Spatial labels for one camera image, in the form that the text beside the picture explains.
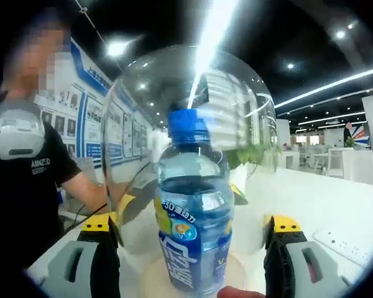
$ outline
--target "glass dome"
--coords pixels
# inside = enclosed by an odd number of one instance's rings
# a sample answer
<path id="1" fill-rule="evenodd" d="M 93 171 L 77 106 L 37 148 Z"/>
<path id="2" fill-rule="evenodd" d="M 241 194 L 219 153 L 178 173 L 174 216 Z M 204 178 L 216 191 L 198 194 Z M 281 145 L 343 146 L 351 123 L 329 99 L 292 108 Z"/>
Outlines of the glass dome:
<path id="1" fill-rule="evenodd" d="M 225 284 L 244 287 L 255 270 L 244 258 L 263 245 L 264 215 L 246 199 L 246 181 L 276 171 L 274 102 L 242 60 L 226 52 L 207 55 L 199 47 L 167 47 L 123 70 L 103 112 L 102 161 L 123 252 L 122 297 L 184 296 L 170 282 L 155 216 L 159 159 L 172 146 L 169 116 L 184 109 L 196 109 L 205 120 L 210 145 L 224 153 L 230 169 L 235 208 Z"/>

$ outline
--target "black cable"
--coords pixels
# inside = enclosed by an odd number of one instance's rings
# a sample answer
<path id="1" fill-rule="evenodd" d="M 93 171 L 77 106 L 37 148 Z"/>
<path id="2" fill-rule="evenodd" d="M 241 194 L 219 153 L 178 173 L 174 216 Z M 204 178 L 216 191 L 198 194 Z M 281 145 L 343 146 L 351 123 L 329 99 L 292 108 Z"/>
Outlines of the black cable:
<path id="1" fill-rule="evenodd" d="M 76 213 L 76 216 L 75 216 L 75 219 L 74 219 L 72 225 L 75 225 L 75 224 L 76 224 L 77 217 L 79 216 L 80 212 L 83 210 L 84 207 L 86 207 L 86 205 L 83 205 L 83 206 L 80 207 L 80 209 L 79 209 L 78 212 Z"/>
<path id="2" fill-rule="evenodd" d="M 143 166 L 135 175 L 134 175 L 134 177 L 131 179 L 131 181 L 127 184 L 127 186 L 126 186 L 126 188 L 124 189 L 124 192 L 122 193 L 122 195 L 121 195 L 121 197 L 123 197 L 125 194 L 126 194 L 126 192 L 127 192 L 127 190 L 129 189 L 129 187 L 130 187 L 130 185 L 134 182 L 134 180 L 135 180 L 135 178 L 138 176 L 138 174 L 139 173 L 141 173 L 142 172 L 142 170 L 144 170 L 147 166 L 149 166 L 150 165 L 150 162 L 148 162 L 145 166 Z M 101 209 L 103 209 L 104 207 L 106 207 L 107 206 L 107 204 L 108 203 L 105 203 L 105 204 L 103 204 L 100 208 L 98 208 L 98 209 L 96 209 L 93 213 L 91 213 L 89 216 L 87 216 L 85 219 L 83 219 L 81 222 L 79 222 L 79 223 L 74 223 L 69 229 L 68 229 L 68 232 L 70 231 L 70 230 L 73 230 L 74 228 L 76 228 L 77 226 L 79 226 L 80 224 L 82 224 L 83 222 L 85 222 L 86 220 L 88 220 L 91 216 L 93 216 L 94 214 L 96 214 L 98 211 L 100 211 Z"/>

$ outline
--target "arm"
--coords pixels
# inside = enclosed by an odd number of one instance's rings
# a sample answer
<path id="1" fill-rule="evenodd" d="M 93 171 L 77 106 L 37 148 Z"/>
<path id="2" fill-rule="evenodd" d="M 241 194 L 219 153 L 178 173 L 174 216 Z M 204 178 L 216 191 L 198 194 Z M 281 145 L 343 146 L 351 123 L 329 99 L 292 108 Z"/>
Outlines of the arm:
<path id="1" fill-rule="evenodd" d="M 49 124 L 44 124 L 46 129 L 47 146 L 51 148 L 53 178 L 56 184 L 61 185 L 66 192 L 76 197 L 79 201 L 95 211 L 107 203 L 106 188 L 90 180 L 89 177 L 77 166 L 74 160 L 69 157 L 66 146 L 63 144 L 58 132 Z M 117 204 L 127 183 L 109 183 L 112 201 Z M 100 213 L 108 212 L 107 207 L 101 209 Z"/>
<path id="2" fill-rule="evenodd" d="M 92 182 L 83 172 L 65 181 L 61 186 L 66 192 L 69 192 L 86 205 L 90 211 L 95 211 L 107 203 L 104 186 Z M 101 211 L 108 212 L 108 208 L 105 207 Z"/>
<path id="3" fill-rule="evenodd" d="M 86 205 L 90 211 L 95 211 L 108 202 L 105 187 L 92 182 L 83 172 L 62 183 L 62 187 Z M 116 205 L 124 194 L 126 187 L 127 183 L 117 183 L 109 186 L 112 199 L 115 200 Z M 109 212 L 108 207 L 101 209 L 99 213 L 105 212 Z"/>

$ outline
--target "person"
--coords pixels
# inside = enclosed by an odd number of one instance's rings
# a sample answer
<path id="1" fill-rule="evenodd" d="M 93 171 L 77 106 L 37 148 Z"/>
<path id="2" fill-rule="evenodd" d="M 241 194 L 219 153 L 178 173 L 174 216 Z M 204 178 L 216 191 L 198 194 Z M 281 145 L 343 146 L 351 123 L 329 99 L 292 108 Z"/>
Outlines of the person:
<path id="1" fill-rule="evenodd" d="M 47 71 L 50 57 L 63 45 L 66 27 L 49 15 L 38 34 L 29 36 L 6 68 L 0 105 L 32 102 L 39 89 L 39 75 Z M 57 187 L 79 199 L 91 211 L 107 203 L 106 187 L 92 182 L 70 158 L 58 132 L 46 122 L 44 142 L 33 158 L 4 160 L 0 157 L 0 208 L 6 212 L 1 231 L 4 247 L 16 248 L 7 254 L 17 268 L 29 267 L 62 235 L 58 218 Z M 120 194 L 126 183 L 117 185 Z"/>
<path id="2" fill-rule="evenodd" d="M 348 122 L 344 128 L 344 146 L 346 146 L 346 141 L 351 138 L 350 129 L 352 129 L 352 123 Z"/>

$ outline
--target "photo on wall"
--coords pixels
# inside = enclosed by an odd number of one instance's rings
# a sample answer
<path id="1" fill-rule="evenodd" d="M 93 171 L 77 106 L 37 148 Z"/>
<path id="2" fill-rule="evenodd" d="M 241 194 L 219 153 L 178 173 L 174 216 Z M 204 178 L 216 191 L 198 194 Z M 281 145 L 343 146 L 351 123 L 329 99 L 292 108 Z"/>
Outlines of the photo on wall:
<path id="1" fill-rule="evenodd" d="M 62 116 L 56 116 L 55 117 L 55 125 L 54 125 L 54 128 L 57 130 L 57 132 L 60 134 L 60 135 L 63 135 L 63 131 L 64 131 L 64 123 L 65 123 L 65 118 L 62 117 Z"/>
<path id="2" fill-rule="evenodd" d="M 45 111 L 43 111 L 43 112 L 42 112 L 42 120 L 43 120 L 44 122 L 47 122 L 48 124 L 51 125 L 52 114 L 49 113 L 49 112 L 45 112 Z"/>
<path id="3" fill-rule="evenodd" d="M 90 120 L 101 122 L 101 113 L 101 108 L 98 105 L 92 103 L 92 101 L 90 100 L 87 107 L 87 118 Z"/>
<path id="4" fill-rule="evenodd" d="M 77 111 L 78 102 L 79 102 L 79 98 L 78 98 L 77 94 L 73 94 L 71 99 L 70 99 L 70 108 Z"/>
<path id="5" fill-rule="evenodd" d="M 73 119 L 68 119 L 68 137 L 74 137 L 76 134 L 76 121 Z"/>
<path id="6" fill-rule="evenodd" d="M 67 106 L 68 105 L 68 99 L 69 99 L 69 91 L 61 91 L 58 103 L 62 104 L 64 106 Z"/>
<path id="7" fill-rule="evenodd" d="M 68 144 L 68 153 L 70 157 L 76 157 L 75 144 Z"/>

